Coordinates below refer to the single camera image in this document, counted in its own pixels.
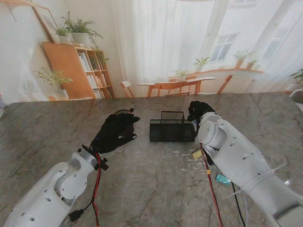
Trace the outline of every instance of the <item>red cable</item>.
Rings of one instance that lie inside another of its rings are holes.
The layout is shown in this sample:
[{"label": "red cable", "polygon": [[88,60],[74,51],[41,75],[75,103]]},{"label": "red cable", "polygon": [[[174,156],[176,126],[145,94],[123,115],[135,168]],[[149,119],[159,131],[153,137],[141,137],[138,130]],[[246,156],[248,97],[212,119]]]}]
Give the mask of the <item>red cable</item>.
[{"label": "red cable", "polygon": [[208,176],[208,181],[209,181],[210,189],[212,191],[213,200],[214,200],[214,204],[215,204],[216,211],[217,211],[217,216],[218,216],[218,219],[219,219],[219,222],[220,222],[220,227],[223,227],[223,222],[221,220],[221,216],[220,216],[220,211],[219,211],[219,207],[218,207],[218,204],[217,204],[216,195],[214,194],[214,188],[213,188],[213,184],[212,184],[212,179],[210,177],[209,168],[208,168],[208,164],[207,164],[207,161],[205,159],[205,156],[204,156],[204,149],[202,147],[202,144],[200,144],[200,148],[201,148],[201,153],[202,153],[202,156],[203,156],[203,159],[204,159],[204,162],[205,162],[206,172],[207,172],[207,176]]},{"label": "red cable", "polygon": [[[96,198],[96,195],[97,195],[97,190],[98,190],[98,187],[99,187],[99,183],[100,183],[100,178],[101,178],[101,159],[100,159],[100,156],[99,154],[96,152],[96,156],[97,156],[97,159],[98,159],[98,163],[99,163],[99,168],[98,168],[98,176],[97,176],[97,185],[96,185],[96,189],[94,191],[94,199]],[[95,211],[96,211],[96,226],[99,227],[100,224],[99,224],[99,220],[98,220],[98,209],[97,209],[97,206],[95,204],[95,201],[93,201],[93,206],[95,208]]]}]

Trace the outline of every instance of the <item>marble countertop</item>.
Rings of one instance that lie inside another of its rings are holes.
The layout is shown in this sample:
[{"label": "marble countertop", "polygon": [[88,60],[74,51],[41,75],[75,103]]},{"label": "marble countertop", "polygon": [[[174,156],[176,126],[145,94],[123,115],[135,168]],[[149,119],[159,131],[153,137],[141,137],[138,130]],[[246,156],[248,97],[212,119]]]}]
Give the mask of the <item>marble countertop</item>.
[{"label": "marble countertop", "polygon": [[[284,162],[277,176],[303,195],[303,113],[283,93],[221,94],[16,103],[0,118],[0,226],[14,205],[55,164],[68,161],[81,144],[88,145],[109,114],[135,109],[138,138],[104,155],[109,169],[102,172],[96,204],[103,227],[216,227],[219,226],[204,165],[188,156],[198,143],[150,143],[149,120],[161,110],[184,111],[191,101],[207,102],[263,153],[271,168]],[[241,227],[232,186],[211,176],[224,226]],[[96,173],[73,209],[90,200]],[[244,205],[239,196],[240,206]],[[269,227],[264,214],[248,198],[250,227]],[[89,208],[74,225],[95,226]]]}]

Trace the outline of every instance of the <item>black wire basket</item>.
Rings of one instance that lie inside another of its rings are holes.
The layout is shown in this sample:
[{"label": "black wire basket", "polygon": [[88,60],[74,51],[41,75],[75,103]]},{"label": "black wire basket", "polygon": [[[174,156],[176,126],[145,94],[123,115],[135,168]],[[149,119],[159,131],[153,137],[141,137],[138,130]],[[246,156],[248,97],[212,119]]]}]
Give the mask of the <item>black wire basket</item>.
[{"label": "black wire basket", "polygon": [[194,142],[195,128],[184,112],[161,111],[161,119],[150,120],[150,142]]}]

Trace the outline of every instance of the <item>dining table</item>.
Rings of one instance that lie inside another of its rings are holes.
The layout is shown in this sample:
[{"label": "dining table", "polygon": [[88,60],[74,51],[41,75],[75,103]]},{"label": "dining table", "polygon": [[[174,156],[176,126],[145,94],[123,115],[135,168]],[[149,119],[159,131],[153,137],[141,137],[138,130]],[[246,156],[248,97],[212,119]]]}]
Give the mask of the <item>dining table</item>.
[{"label": "dining table", "polygon": [[[217,79],[217,77],[201,77],[201,78],[196,78],[196,79],[189,79],[186,80],[187,84],[185,86],[192,86],[195,85],[195,95],[197,95],[200,92],[200,87],[201,83],[203,80],[212,80],[212,79]],[[146,97],[151,97],[152,90],[155,87],[156,83],[143,83],[143,84],[137,84],[137,86],[148,86],[148,91],[147,91],[147,96]]]}]

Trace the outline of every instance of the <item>window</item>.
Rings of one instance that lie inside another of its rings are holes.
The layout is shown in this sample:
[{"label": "window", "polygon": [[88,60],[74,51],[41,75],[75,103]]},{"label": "window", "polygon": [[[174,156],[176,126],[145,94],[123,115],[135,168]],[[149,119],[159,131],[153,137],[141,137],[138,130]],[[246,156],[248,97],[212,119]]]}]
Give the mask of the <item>window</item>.
[{"label": "window", "polygon": [[233,0],[234,3],[256,2],[257,0]]},{"label": "window", "polygon": [[224,60],[229,49],[232,46],[232,43],[235,41],[236,36],[237,34],[220,36],[218,39],[218,43],[214,48],[210,61]]},{"label": "window", "polygon": [[270,41],[267,42],[262,59],[269,60],[274,56],[281,43],[283,42],[284,38],[286,37],[288,30],[288,28],[281,27],[276,30]]}]

